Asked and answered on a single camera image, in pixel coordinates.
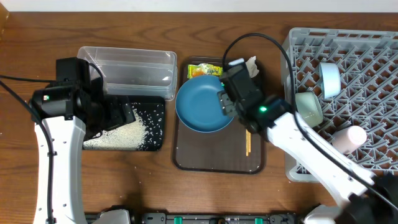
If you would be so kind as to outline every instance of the blue bowl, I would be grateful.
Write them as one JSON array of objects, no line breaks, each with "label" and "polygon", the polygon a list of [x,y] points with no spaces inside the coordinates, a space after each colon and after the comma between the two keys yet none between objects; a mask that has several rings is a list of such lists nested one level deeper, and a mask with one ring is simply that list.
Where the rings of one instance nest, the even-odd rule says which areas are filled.
[{"label": "blue bowl", "polygon": [[224,90],[218,77],[202,75],[186,81],[177,93],[175,110],[188,128],[212,133],[225,128],[233,118],[223,114],[217,93]]}]

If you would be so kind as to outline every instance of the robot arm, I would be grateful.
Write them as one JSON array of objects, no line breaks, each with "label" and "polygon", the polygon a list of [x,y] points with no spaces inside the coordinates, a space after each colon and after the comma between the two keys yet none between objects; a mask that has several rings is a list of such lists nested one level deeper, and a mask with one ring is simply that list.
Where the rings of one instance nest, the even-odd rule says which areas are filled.
[{"label": "robot arm", "polygon": [[[53,216],[57,223],[87,223],[81,197],[81,147],[86,125],[79,118],[65,120],[63,116],[43,120],[53,139]],[[49,157],[47,142],[38,125],[35,125],[39,145],[39,188],[34,224],[44,224],[47,219],[47,181]]]},{"label": "robot arm", "polygon": [[[373,185],[374,174],[347,159],[332,145],[320,137],[312,128],[300,119],[301,125],[308,131],[310,137],[344,166],[354,170],[357,175],[369,184]],[[324,155],[318,152],[306,139],[303,138],[295,124],[293,114],[285,113],[275,120],[275,126],[267,130],[268,140],[273,145],[289,153],[312,175],[321,182],[335,199],[339,207],[345,207],[349,203],[351,194],[362,195],[367,188],[350,178],[339,167],[334,165]]]},{"label": "robot arm", "polygon": [[[103,93],[102,78],[91,79],[88,62],[78,58],[57,60],[57,81],[34,92],[30,107],[40,116],[53,144],[53,167],[49,167],[44,133],[35,125],[39,145],[39,188],[35,224],[48,223],[49,170],[52,176],[54,223],[87,223],[81,197],[81,150],[83,141],[102,130],[135,121],[126,96]],[[127,210],[105,212],[96,224],[130,224]]]},{"label": "robot arm", "polygon": [[[289,153],[314,175],[335,199],[339,210],[318,208],[305,219],[306,223],[397,223],[397,211],[368,188],[352,179],[345,171],[324,156],[301,133],[289,104],[275,96],[266,97],[249,76],[244,60],[230,63],[220,77],[225,91],[218,93],[224,114],[237,116],[251,133]],[[390,202],[398,204],[398,179],[391,175],[376,177],[340,154],[332,145],[310,128],[298,114],[298,123],[309,139],[342,167],[351,170],[366,183],[382,192]]]}]

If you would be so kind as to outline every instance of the wooden surface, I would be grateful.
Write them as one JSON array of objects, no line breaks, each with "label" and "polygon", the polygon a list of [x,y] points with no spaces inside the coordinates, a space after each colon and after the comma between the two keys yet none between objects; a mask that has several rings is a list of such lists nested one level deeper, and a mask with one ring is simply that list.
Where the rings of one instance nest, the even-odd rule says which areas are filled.
[{"label": "wooden surface", "polygon": [[[178,65],[191,55],[223,54],[232,40],[262,32],[284,41],[293,27],[398,30],[397,14],[309,13],[16,13],[0,43],[0,73],[55,78],[55,60],[74,57],[82,46],[171,50]],[[269,91],[282,95],[280,57],[269,42],[243,40],[231,57],[257,55],[267,68]],[[44,84],[6,80],[23,99]],[[38,151],[28,113],[0,88],[0,223],[32,223]],[[167,104],[165,141],[159,152],[84,151],[86,212],[125,204],[138,212],[302,212],[316,203],[333,205],[320,184],[290,183],[284,153],[267,145],[267,166],[258,175],[187,172],[171,161],[175,102]]]},{"label": "wooden surface", "polygon": [[9,12],[7,9],[0,3],[0,40],[2,33],[4,32],[4,25],[6,24],[6,21],[8,19]]}]

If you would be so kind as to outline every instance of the white cup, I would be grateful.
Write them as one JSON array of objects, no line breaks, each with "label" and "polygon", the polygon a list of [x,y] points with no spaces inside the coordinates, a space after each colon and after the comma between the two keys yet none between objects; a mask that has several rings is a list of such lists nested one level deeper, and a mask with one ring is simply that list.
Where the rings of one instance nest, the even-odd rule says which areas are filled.
[{"label": "white cup", "polygon": [[351,126],[333,135],[332,145],[343,154],[350,154],[367,140],[366,131],[360,126]]},{"label": "white cup", "polygon": [[311,128],[322,123],[321,105],[313,92],[296,93],[296,105],[298,113]]},{"label": "white cup", "polygon": [[334,63],[319,63],[319,76],[322,79],[323,97],[331,98],[341,91],[340,72]]}]

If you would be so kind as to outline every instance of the dish rack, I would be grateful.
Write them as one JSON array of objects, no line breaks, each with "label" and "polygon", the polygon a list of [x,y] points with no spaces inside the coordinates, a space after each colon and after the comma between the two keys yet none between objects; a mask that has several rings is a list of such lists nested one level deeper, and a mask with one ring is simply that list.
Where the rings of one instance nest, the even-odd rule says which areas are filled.
[{"label": "dish rack", "polygon": [[[293,66],[290,82],[281,54],[285,99],[313,91],[321,104],[323,122],[314,130],[332,142],[333,133],[352,125],[365,129],[368,140],[349,159],[376,174],[398,173],[398,32],[293,28],[284,44]],[[341,92],[324,99],[318,64],[337,64]],[[301,164],[285,155],[287,177],[296,182],[317,182]]]}]

